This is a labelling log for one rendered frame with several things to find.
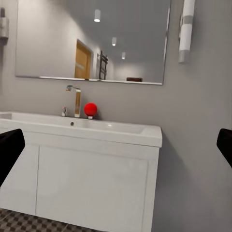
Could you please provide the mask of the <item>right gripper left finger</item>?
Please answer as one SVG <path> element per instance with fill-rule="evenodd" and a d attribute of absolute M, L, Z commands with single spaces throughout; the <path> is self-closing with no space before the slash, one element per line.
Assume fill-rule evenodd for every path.
<path fill-rule="evenodd" d="M 21 129 L 0 134 L 0 186 L 25 147 Z"/>

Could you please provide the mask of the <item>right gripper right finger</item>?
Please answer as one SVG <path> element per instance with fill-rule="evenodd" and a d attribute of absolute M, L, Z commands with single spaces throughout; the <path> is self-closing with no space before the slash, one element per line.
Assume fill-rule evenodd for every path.
<path fill-rule="evenodd" d="M 217 138 L 217 146 L 232 167 L 232 130 L 220 129 Z"/>

